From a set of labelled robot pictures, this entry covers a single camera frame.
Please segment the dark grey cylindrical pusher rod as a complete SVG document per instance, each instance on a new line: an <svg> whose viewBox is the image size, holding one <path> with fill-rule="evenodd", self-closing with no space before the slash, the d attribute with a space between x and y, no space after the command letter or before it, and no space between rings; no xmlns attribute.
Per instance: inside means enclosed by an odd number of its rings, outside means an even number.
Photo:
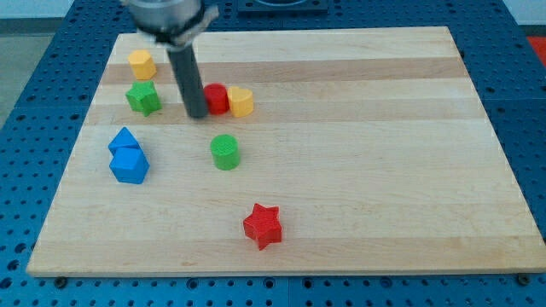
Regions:
<svg viewBox="0 0 546 307"><path fill-rule="evenodd" d="M167 55L186 113L193 119L205 118L209 111L192 45L170 48Z"/></svg>

